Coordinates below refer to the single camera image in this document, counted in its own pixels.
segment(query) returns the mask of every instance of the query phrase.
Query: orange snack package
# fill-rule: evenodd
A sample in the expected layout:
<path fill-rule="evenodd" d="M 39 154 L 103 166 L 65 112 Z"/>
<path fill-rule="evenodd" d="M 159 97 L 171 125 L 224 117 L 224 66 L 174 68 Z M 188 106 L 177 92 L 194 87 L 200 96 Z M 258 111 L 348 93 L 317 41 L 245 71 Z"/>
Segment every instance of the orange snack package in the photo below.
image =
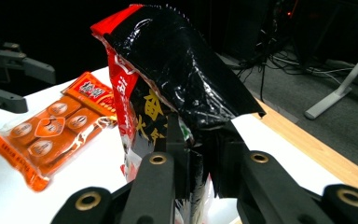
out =
<path fill-rule="evenodd" d="M 44 110 L 0 130 L 0 155 L 20 171 L 34 191 L 74 154 L 117 123 L 112 89 L 92 73 L 83 73 Z"/>

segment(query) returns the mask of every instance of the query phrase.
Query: snack packet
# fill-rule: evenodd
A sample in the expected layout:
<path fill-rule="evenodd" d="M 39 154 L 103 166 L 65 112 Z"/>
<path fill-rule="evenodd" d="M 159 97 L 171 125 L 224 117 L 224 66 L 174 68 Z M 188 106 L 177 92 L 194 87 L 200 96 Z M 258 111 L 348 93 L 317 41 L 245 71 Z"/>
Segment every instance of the snack packet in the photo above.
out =
<path fill-rule="evenodd" d="M 85 72 L 59 100 L 0 129 L 0 155 L 41 191 L 79 149 L 116 122 L 112 89 Z"/>
<path fill-rule="evenodd" d="M 108 55 L 127 180 L 136 177 L 142 157 L 166 137 L 167 116 L 177 114 L 190 180 L 176 184 L 188 184 L 190 194 L 176 200 L 181 215 L 176 220 L 201 223 L 213 166 L 204 136 L 239 115 L 263 115 L 263 109 L 174 8 L 130 5 L 91 31 Z"/>

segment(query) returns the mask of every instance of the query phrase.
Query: light wood trim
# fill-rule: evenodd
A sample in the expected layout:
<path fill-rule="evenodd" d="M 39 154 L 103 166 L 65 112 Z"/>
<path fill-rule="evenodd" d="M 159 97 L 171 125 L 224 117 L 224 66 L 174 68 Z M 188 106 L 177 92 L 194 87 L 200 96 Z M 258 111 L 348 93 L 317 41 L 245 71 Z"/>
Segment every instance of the light wood trim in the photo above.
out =
<path fill-rule="evenodd" d="M 260 101 L 258 103 L 267 112 L 267 115 L 262 119 L 257 114 L 254 114 L 261 122 L 318 162 L 324 169 L 335 175 L 343 183 L 358 188 L 358 165 L 305 132 L 268 105 Z"/>

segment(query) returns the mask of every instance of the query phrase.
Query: candy package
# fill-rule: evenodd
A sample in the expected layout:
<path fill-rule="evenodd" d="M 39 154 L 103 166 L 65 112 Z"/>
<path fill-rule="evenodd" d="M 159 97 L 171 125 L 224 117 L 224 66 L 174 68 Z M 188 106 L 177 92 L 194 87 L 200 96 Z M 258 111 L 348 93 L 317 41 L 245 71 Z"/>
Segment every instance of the candy package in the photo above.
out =
<path fill-rule="evenodd" d="M 0 129 L 0 155 L 41 191 L 79 149 L 116 124 L 113 102 L 112 89 L 85 72 L 44 110 Z"/>
<path fill-rule="evenodd" d="M 136 177 L 142 157 L 166 138 L 167 117 L 176 114 L 189 157 L 190 194 L 176 200 L 181 216 L 175 220 L 201 223 L 213 166 L 204 136 L 239 115 L 263 115 L 263 109 L 174 8 L 130 5 L 91 31 L 108 55 L 127 180 Z"/>

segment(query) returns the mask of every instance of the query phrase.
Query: black snack bag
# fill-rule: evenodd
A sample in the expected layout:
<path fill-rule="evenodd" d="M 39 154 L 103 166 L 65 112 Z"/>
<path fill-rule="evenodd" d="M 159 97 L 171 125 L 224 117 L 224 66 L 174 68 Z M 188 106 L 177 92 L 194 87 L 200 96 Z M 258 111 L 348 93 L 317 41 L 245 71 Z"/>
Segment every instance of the black snack bag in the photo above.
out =
<path fill-rule="evenodd" d="M 189 153 L 190 197 L 177 200 L 176 207 L 183 222 L 201 223 L 206 164 L 213 166 L 205 162 L 202 136 L 243 114 L 263 116 L 264 110 L 173 8 L 130 5 L 91 30 L 108 55 L 127 180 L 166 137 L 167 116 L 177 114 Z"/>

